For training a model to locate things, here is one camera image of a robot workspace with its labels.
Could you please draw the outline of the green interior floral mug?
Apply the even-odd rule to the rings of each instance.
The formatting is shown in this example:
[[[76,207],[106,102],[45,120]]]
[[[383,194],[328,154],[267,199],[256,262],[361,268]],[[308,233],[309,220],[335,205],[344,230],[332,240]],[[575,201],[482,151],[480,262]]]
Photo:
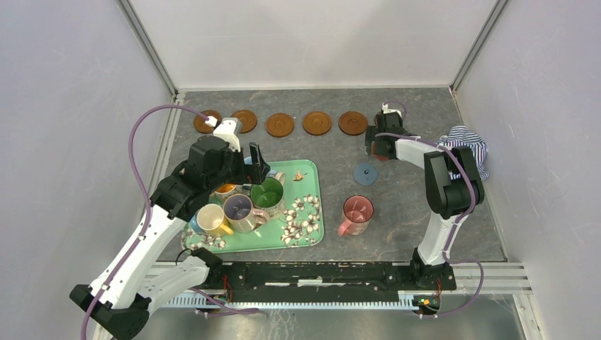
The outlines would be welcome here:
[[[274,176],[267,176],[261,184],[253,184],[250,187],[249,194],[254,206],[268,212],[272,220],[281,217],[284,213],[285,181],[285,173],[278,171]]]

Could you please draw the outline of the blue round coaster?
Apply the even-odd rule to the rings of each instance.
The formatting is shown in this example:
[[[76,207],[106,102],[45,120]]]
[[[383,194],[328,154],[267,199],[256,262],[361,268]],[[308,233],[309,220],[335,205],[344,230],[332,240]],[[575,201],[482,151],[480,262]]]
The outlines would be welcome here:
[[[354,180],[362,186],[370,186],[378,178],[377,169],[368,163],[359,163],[353,171]]]

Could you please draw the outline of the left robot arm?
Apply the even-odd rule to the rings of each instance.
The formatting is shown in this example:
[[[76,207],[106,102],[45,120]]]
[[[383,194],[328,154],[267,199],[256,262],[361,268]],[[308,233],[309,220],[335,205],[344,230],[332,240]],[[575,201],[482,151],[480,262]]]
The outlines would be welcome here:
[[[235,137],[203,136],[188,158],[162,179],[153,194],[142,189],[145,213],[140,224],[107,269],[88,285],[69,294],[86,315],[113,339],[133,339],[156,309],[179,293],[202,285],[215,288],[223,279],[222,260],[201,248],[167,273],[146,281],[174,235],[209,203],[225,184],[261,184],[270,171],[260,146],[249,144],[251,163]]]

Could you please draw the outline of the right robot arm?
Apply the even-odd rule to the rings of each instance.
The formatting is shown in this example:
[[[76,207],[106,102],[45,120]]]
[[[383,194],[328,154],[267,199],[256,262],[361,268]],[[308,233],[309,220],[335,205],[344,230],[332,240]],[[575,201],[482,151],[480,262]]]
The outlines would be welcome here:
[[[448,269],[456,233],[484,199],[473,152],[466,145],[446,147],[408,132],[401,112],[387,108],[367,127],[365,146],[375,158],[401,160],[424,171],[431,215],[410,262],[409,278],[416,288],[427,289]]]

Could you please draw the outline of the pink mug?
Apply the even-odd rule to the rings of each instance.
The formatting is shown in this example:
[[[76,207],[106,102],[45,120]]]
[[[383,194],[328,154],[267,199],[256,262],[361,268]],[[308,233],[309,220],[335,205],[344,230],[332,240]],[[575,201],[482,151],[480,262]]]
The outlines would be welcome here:
[[[345,200],[342,211],[342,222],[337,234],[358,236],[363,234],[373,217],[373,203],[363,195],[353,195]]]

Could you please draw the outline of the red round coaster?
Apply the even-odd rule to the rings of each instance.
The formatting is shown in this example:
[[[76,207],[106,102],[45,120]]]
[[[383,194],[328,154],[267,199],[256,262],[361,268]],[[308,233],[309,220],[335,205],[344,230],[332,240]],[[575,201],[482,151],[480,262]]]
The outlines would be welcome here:
[[[382,144],[379,142],[371,143],[371,155],[380,161],[388,161],[388,145],[386,143]]]

